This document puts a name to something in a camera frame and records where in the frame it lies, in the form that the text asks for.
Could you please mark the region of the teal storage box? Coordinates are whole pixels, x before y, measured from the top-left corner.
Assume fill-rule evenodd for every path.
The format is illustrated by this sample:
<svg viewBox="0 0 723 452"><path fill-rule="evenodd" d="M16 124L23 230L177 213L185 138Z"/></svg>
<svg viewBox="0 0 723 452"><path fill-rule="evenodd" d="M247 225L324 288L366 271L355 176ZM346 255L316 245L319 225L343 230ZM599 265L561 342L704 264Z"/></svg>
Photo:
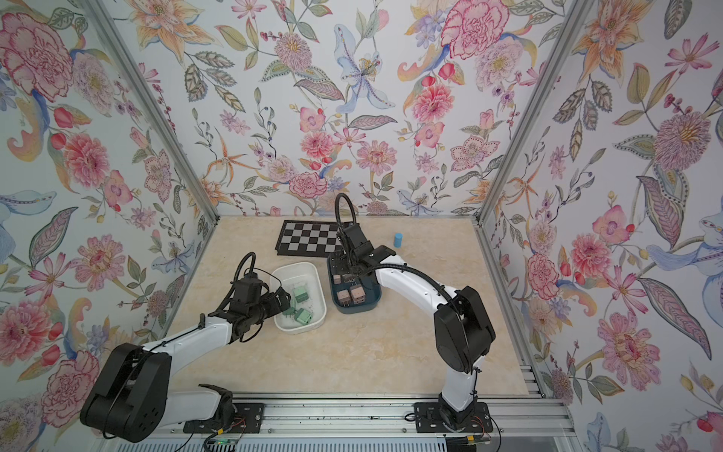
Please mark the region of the teal storage box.
<svg viewBox="0 0 723 452"><path fill-rule="evenodd" d="M359 314L377 307L382 291L372 276L353 274L338 253L327 258L327 270L333 305L340 313Z"/></svg>

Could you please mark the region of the white storage box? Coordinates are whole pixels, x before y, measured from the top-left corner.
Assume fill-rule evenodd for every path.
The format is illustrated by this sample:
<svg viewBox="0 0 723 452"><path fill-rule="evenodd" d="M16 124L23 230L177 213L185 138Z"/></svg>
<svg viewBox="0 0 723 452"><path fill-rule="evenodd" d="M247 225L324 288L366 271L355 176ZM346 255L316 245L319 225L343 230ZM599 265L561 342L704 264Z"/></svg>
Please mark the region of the white storage box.
<svg viewBox="0 0 723 452"><path fill-rule="evenodd" d="M281 287L288 293L290 306L294 305L296 311L305 308L314 313L314 320L309 325L303 326L295 322L294 316L284 316L282 311L274 318L276 327L282 333L297 335L318 329L323 325L328 309L318 271L312 263L299 262L278 267L273 271L269 282L272 290ZM295 303L292 290L296 286L307 286L310 299L305 303Z"/></svg>

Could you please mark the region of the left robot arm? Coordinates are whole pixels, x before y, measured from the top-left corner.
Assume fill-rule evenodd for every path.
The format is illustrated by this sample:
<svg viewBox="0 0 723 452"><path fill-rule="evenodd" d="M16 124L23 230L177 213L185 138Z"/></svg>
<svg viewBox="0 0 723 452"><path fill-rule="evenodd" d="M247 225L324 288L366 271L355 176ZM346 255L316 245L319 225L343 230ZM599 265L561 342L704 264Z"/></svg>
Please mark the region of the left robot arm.
<svg viewBox="0 0 723 452"><path fill-rule="evenodd" d="M231 391L202 384L171 393L172 378L215 350L247 343L269 318L286 311L291 297L259 278L254 252L236 268L220 305L200 315L197 324L143 346L124 343L111 351L79 414L80 422L106 439L139 443L157 428L195 423L213 435L239 425Z"/></svg>

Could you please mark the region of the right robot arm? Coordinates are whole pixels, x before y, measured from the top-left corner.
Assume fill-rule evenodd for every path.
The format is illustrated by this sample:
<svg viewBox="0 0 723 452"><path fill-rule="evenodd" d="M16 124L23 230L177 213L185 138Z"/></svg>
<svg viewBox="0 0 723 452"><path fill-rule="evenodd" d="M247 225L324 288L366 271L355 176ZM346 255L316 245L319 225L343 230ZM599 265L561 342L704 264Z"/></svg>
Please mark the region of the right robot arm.
<svg viewBox="0 0 723 452"><path fill-rule="evenodd" d="M389 247L373 246L355 213L350 222L342 221L342 203L352 205L344 193L335 198L342 250L331 255L341 264L342 274L350 275L364 289L390 289L433 319L435 347L447 371L438 401L414 405L417 430L463 432L478 425L481 431L491 431L482 422L484 405L478 400L476 384L496 332L480 295L471 286L445 286L409 266Z"/></svg>

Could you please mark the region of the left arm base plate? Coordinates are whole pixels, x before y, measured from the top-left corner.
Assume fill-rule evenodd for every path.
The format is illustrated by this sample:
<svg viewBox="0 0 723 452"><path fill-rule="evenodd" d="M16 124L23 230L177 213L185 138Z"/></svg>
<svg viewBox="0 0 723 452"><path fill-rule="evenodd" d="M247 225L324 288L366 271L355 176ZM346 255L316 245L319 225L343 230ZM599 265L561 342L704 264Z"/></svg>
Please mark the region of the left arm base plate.
<svg viewBox="0 0 723 452"><path fill-rule="evenodd" d="M264 403L234 402L233 408L220 408L210 419L186 422L183 433L199 435L259 433L264 414Z"/></svg>

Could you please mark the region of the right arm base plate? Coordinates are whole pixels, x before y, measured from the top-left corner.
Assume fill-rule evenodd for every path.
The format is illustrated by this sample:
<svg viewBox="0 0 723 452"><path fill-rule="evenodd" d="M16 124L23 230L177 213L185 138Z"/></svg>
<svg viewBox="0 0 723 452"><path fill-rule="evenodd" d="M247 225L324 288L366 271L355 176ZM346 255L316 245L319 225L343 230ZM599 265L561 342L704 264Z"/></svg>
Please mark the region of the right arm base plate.
<svg viewBox="0 0 723 452"><path fill-rule="evenodd" d="M488 405L474 401L461 412L440 401L417 402L412 409L413 423L418 433L493 433Z"/></svg>

